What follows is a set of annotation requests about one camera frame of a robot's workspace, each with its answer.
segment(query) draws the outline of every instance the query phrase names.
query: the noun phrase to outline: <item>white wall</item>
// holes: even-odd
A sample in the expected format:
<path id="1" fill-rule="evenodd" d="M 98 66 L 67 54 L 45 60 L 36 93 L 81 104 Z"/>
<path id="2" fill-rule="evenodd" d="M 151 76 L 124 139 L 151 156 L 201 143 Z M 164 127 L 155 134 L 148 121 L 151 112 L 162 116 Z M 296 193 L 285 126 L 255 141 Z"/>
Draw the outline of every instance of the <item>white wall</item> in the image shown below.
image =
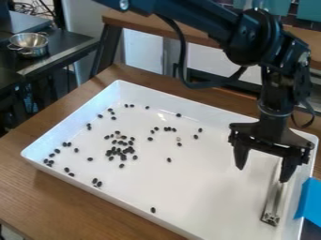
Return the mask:
<path id="1" fill-rule="evenodd" d="M 126 29 L 126 64 L 162 74 L 162 37 Z"/>
<path id="2" fill-rule="evenodd" d="M 220 49 L 189 44 L 188 68 L 193 68 L 225 77 L 231 76 L 239 66 L 233 64 Z M 242 81 L 261 84 L 260 67 L 249 67 L 241 77 Z"/>
<path id="3" fill-rule="evenodd" d="M 101 13 L 107 7 L 92 0 L 64 0 L 62 4 L 69 31 L 93 38 L 100 37 L 103 28 Z M 94 56 L 95 52 L 92 52 L 74 65 L 78 83 L 83 83 L 88 79 Z"/>

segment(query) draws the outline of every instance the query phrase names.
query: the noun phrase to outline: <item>black bean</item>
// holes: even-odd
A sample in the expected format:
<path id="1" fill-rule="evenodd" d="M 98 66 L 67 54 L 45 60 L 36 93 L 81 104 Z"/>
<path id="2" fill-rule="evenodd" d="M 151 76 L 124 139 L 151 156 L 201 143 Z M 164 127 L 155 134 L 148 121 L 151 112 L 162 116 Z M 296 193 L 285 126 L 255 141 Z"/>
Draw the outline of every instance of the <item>black bean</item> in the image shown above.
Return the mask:
<path id="1" fill-rule="evenodd" d="M 126 161 L 126 160 L 127 160 L 127 157 L 126 157 L 126 155 L 123 154 L 123 155 L 120 156 L 120 159 L 121 159 L 122 161 Z"/>

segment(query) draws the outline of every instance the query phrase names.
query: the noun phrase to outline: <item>screw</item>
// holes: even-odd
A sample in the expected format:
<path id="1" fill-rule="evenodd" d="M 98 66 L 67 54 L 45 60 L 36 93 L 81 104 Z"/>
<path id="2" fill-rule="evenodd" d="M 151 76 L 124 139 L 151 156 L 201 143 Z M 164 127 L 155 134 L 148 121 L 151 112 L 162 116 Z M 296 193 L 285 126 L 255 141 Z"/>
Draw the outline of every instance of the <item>screw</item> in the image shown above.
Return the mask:
<path id="1" fill-rule="evenodd" d="M 120 9 L 126 11 L 130 7 L 130 2 L 129 2 L 129 0 L 120 0 L 119 6 L 120 6 Z"/>

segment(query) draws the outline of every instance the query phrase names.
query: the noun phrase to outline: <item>wooden table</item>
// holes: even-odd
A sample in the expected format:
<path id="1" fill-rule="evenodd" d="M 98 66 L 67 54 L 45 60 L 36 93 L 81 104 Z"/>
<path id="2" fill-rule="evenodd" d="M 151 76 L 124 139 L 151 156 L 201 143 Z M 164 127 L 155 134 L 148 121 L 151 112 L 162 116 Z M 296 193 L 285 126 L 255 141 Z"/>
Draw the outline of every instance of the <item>wooden table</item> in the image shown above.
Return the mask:
<path id="1" fill-rule="evenodd" d="M 20 157 L 20 152 L 27 145 L 116 79 L 249 116 L 258 114 L 253 97 L 223 89 L 190 90 L 173 78 L 134 67 L 113 65 L 0 139 L 0 222 L 35 240 L 183 239 L 37 171 Z M 320 170 L 318 161 L 314 175 L 320 177 Z"/>
<path id="2" fill-rule="evenodd" d="M 108 9 L 103 13 L 102 20 L 106 24 L 129 28 L 132 30 L 158 35 L 167 38 L 177 38 L 174 30 L 156 15 L 144 17 L 134 12 L 121 13 L 113 9 Z M 220 48 L 220 45 L 208 38 L 208 35 L 195 28 L 178 23 L 188 42 L 196 43 L 208 47 Z M 311 67 L 321 69 L 321 32 L 306 30 L 289 25 L 284 29 L 301 38 L 310 45 L 311 48 Z"/>

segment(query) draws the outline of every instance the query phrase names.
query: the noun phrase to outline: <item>white tray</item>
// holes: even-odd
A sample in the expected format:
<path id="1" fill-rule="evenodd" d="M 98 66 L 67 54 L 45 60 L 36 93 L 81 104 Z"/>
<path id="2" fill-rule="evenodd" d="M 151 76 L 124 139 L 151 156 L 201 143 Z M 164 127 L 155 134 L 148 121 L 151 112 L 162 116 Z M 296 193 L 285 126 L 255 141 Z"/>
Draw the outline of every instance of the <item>white tray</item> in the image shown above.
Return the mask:
<path id="1" fill-rule="evenodd" d="M 135 107 L 125 108 L 126 103 Z M 108 108 L 114 109 L 117 120 L 111 120 Z M 25 148 L 22 156 L 46 173 L 191 239 L 299 239 L 303 219 L 293 220 L 293 216 L 301 184 L 312 174 L 316 149 L 309 165 L 298 167 L 288 184 L 280 225 L 269 226 L 260 217 L 279 159 L 251 151 L 245 169 L 240 171 L 227 142 L 230 123 L 253 121 L 244 115 L 116 81 Z M 86 129 L 87 123 L 91 123 L 92 130 Z M 150 133 L 153 127 L 160 128 L 154 135 Z M 176 128 L 177 132 L 165 132 L 164 127 Z M 105 156 L 112 144 L 103 137 L 116 130 L 135 137 L 137 160 L 130 157 L 125 162 L 109 161 Z M 315 136 L 298 134 L 317 145 Z M 176 145 L 177 137 L 182 147 Z M 62 147 L 62 142 L 72 142 L 72 146 Z M 49 158 L 55 148 L 61 153 L 53 157 L 52 168 L 47 167 L 43 159 Z M 65 167 L 75 176 L 68 176 Z M 93 187 L 93 178 L 103 185 Z"/>

